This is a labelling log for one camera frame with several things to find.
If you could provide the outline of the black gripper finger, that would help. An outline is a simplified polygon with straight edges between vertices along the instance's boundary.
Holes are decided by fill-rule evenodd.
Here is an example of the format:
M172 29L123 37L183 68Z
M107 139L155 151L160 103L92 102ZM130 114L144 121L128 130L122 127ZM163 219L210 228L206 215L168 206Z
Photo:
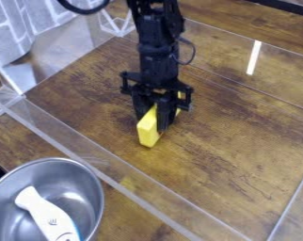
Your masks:
M134 101L136 116L138 116L138 119L140 120L155 103L148 96L142 95L136 92L132 94L132 101Z
M158 131L164 132L175 121L178 112L176 100L162 97L158 101Z

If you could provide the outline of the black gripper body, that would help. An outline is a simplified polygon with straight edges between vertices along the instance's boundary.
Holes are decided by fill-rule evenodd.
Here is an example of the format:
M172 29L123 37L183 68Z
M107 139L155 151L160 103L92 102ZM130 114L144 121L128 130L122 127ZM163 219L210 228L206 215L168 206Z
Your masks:
M174 43L164 47L139 45L140 70L122 72L120 92L132 97L136 92L151 98L156 104L162 97L176 100L176 106L188 111L192 102L194 87L179 79L180 46Z

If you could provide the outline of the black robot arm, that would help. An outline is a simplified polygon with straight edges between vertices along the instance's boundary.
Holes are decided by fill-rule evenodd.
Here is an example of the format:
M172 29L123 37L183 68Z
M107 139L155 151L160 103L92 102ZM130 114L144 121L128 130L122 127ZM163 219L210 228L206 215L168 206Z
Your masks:
M180 81L180 41L184 16L178 0L127 0L139 33L140 71L122 72L120 92L132 97L138 119L155 105L158 131L174 123L178 109L190 110L194 87Z

